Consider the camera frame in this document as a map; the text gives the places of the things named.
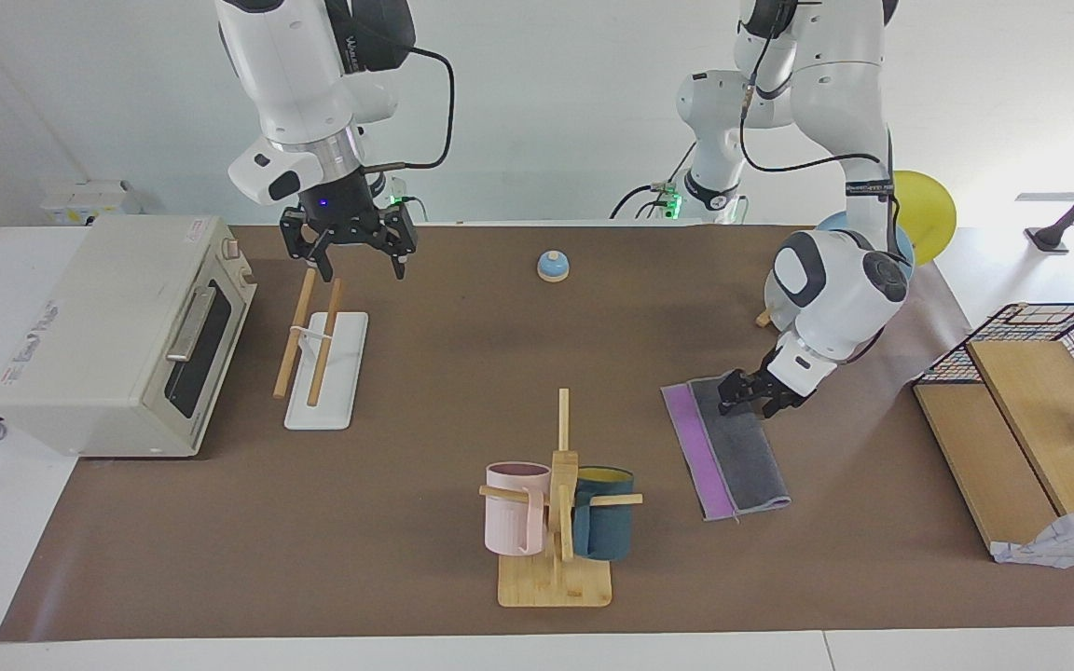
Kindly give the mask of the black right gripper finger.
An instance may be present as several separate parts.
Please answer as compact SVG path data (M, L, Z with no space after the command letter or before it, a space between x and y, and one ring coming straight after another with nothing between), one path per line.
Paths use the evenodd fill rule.
M302 259L313 269L319 273L324 283L333 280L333 267L328 258L328 247L333 242L331 229L323 228L313 240L304 238L304 229L310 228L306 210L302 207L289 207L282 210L280 230L287 254L293 259Z
M374 247L391 258L393 275L403 281L406 260L417 251L412 216L405 203L377 210L379 228L374 233Z

